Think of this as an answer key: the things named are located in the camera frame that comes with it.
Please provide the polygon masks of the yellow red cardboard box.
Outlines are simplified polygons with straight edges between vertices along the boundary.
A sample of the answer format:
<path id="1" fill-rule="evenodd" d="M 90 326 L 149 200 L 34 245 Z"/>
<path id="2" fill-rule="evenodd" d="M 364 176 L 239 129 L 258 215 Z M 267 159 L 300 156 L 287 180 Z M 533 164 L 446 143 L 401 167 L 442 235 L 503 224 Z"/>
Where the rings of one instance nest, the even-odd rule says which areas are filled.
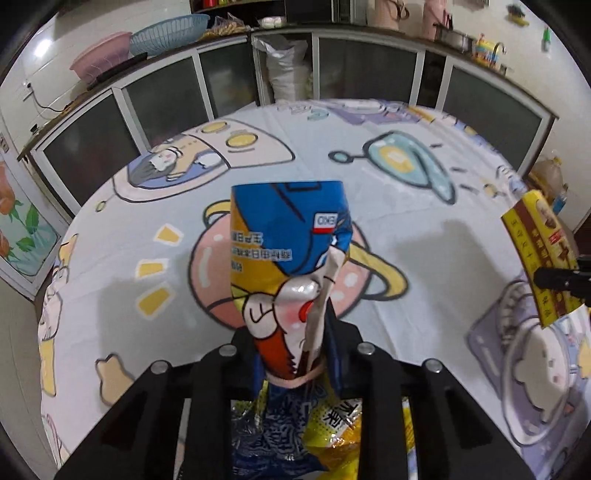
<path id="1" fill-rule="evenodd" d="M 572 292 L 540 289 L 534 273 L 542 267 L 578 270 L 574 251 L 543 194 L 530 190 L 502 216 L 523 265 L 538 318 L 546 328 L 583 305 Z"/>

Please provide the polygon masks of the blue orange cartoon snack bag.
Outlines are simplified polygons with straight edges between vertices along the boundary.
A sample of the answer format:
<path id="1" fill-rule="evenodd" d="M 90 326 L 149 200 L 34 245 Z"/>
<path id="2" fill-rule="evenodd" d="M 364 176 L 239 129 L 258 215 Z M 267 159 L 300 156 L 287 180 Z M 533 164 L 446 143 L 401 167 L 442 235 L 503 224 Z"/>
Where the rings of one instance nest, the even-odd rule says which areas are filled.
<path id="1" fill-rule="evenodd" d="M 322 373 L 325 311 L 352 238 L 342 182 L 232 187 L 230 290 L 270 383 Z"/>

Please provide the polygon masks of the yellow blue snack bag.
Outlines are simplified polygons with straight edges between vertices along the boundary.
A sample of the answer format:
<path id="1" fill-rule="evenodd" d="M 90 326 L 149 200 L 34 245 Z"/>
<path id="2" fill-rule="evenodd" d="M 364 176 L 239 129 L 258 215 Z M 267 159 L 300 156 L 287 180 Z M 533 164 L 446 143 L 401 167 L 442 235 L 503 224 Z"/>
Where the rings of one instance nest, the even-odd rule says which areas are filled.
<path id="1" fill-rule="evenodd" d="M 363 401 L 339 398 L 321 376 L 296 389 L 264 381 L 252 401 L 232 402 L 235 479 L 356 479 Z"/>

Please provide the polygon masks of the small blue bottle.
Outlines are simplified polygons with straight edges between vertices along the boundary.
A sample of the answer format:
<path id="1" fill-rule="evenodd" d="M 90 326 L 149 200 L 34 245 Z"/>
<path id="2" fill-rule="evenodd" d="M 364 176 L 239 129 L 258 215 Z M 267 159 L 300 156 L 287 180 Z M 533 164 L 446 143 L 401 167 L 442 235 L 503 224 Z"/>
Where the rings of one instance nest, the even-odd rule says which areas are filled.
<path id="1" fill-rule="evenodd" d="M 568 185 L 564 184 L 562 186 L 562 190 L 555 197 L 555 199 L 552 203 L 552 211 L 555 215 L 558 215 L 564 209 L 564 207 L 567 203 L 567 193 L 568 193 Z"/>

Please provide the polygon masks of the yellow cooking oil jug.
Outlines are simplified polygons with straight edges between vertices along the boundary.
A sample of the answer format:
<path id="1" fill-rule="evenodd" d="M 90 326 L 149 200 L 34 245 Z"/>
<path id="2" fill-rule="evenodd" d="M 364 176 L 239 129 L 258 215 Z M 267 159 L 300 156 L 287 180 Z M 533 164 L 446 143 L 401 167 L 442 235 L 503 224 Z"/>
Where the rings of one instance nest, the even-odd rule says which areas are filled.
<path id="1" fill-rule="evenodd" d="M 549 203 L 564 192 L 562 159 L 558 156 L 540 157 L 529 172 L 529 180 L 542 191 Z"/>

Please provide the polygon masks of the floral glass door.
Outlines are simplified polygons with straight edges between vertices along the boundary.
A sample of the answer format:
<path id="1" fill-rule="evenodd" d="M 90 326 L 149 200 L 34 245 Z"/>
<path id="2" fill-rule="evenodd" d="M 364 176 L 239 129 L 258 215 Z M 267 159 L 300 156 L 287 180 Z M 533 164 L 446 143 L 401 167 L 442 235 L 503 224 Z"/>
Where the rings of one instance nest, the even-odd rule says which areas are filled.
<path id="1" fill-rule="evenodd" d="M 33 300 L 51 270 L 64 225 L 46 219 L 1 159 L 1 279 Z"/>

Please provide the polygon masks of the right pink thermos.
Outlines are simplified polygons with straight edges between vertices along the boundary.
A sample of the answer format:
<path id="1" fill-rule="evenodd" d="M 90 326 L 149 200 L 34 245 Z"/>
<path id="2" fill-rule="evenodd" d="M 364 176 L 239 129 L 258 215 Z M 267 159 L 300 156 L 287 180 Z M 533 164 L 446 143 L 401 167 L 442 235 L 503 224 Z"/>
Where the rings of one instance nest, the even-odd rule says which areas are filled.
<path id="1" fill-rule="evenodd" d="M 423 7 L 422 36 L 427 40 L 434 40 L 437 25 L 447 25 L 447 1 L 426 0 Z"/>

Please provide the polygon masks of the pink thermos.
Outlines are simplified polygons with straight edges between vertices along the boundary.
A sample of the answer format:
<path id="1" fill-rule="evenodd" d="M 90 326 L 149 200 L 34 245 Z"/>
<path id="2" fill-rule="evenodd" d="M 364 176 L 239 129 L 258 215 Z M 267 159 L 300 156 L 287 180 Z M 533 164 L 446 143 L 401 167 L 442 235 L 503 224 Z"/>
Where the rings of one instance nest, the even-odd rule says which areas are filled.
<path id="1" fill-rule="evenodd" d="M 377 28 L 400 30 L 402 22 L 410 17 L 410 11 L 404 1 L 376 0 L 370 16 L 370 25 Z"/>
<path id="2" fill-rule="evenodd" d="M 423 7 L 422 36 L 427 40 L 434 40 L 437 25 L 447 25 L 447 1 L 426 0 Z"/>

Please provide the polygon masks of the white glass-door counter cabinet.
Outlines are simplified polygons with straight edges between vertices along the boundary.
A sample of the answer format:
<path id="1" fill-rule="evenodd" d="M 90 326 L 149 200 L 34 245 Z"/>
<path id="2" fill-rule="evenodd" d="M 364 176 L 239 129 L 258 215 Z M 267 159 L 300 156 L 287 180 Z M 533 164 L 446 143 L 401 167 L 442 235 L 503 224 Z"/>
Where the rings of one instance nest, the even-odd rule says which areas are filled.
<path id="1" fill-rule="evenodd" d="M 257 30 L 128 60 L 40 128 L 31 162 L 64 208 L 89 187 L 65 172 L 83 154 L 123 162 L 183 129 L 295 93 L 312 100 L 375 99 L 449 113 L 473 127 L 521 175 L 556 113 L 502 73 L 439 42 L 344 25 Z"/>

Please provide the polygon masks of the left pink thermos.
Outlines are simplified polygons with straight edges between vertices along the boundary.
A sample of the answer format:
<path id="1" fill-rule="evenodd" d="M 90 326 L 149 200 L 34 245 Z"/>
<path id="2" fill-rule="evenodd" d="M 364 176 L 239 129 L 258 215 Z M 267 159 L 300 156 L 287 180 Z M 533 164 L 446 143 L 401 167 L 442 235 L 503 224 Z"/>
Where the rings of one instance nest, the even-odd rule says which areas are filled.
<path id="1" fill-rule="evenodd" d="M 370 16 L 370 25 L 377 28 L 400 30 L 402 22 L 410 17 L 410 11 L 404 1 L 376 0 Z"/>

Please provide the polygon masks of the white woven sack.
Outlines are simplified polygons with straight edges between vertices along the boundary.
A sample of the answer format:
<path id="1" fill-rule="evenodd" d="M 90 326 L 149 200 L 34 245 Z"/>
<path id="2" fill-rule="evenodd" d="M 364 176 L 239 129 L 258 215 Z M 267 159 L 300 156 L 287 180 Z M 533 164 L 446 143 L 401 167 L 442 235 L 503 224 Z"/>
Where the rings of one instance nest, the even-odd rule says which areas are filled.
<path id="1" fill-rule="evenodd" d="M 276 103 L 308 99 L 311 67 L 304 59 L 305 40 L 288 40 L 283 35 L 256 37 L 253 47 L 266 55 L 266 71 Z"/>

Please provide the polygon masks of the pink plastic basin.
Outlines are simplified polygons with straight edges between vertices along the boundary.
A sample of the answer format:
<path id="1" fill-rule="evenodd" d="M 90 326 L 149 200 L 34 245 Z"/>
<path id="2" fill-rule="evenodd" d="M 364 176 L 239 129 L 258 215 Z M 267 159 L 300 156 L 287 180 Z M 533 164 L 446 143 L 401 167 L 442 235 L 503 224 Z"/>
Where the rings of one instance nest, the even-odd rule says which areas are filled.
<path id="1" fill-rule="evenodd" d="M 116 32 L 86 48 L 72 62 L 69 69 L 86 85 L 113 67 L 126 61 L 130 55 L 131 32 Z"/>

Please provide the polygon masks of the dark wooden spice shelf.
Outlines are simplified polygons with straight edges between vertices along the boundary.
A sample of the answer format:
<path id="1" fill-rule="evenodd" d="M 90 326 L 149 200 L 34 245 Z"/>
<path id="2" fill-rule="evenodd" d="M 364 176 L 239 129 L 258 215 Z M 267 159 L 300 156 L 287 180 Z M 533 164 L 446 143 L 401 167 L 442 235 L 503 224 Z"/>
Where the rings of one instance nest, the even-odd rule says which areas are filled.
<path id="1" fill-rule="evenodd" d="M 245 24 L 257 25 L 260 19 L 286 15 L 283 1 L 243 0 L 243 1 L 202 1 L 190 0 L 190 12 L 211 17 L 226 18 L 228 14 L 242 20 Z"/>

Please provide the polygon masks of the blue plastic basket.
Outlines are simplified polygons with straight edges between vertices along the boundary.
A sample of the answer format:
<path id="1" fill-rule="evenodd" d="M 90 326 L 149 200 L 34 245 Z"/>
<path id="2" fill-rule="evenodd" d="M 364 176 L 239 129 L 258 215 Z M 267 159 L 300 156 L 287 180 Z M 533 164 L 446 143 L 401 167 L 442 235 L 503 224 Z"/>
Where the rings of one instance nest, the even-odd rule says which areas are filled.
<path id="1" fill-rule="evenodd" d="M 131 35 L 130 54 L 157 56 L 197 42 L 207 30 L 209 20 L 211 17 L 206 14 L 190 14 L 149 25 Z"/>

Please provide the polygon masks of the yellow wall hook holder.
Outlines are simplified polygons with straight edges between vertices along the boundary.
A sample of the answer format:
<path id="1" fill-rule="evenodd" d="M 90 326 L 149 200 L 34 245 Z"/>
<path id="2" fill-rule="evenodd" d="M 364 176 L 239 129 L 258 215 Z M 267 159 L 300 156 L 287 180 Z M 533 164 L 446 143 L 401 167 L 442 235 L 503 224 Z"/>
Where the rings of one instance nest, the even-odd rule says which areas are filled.
<path id="1" fill-rule="evenodd" d="M 520 27 L 527 27 L 529 25 L 525 12 L 518 4 L 507 6 L 507 20 Z"/>

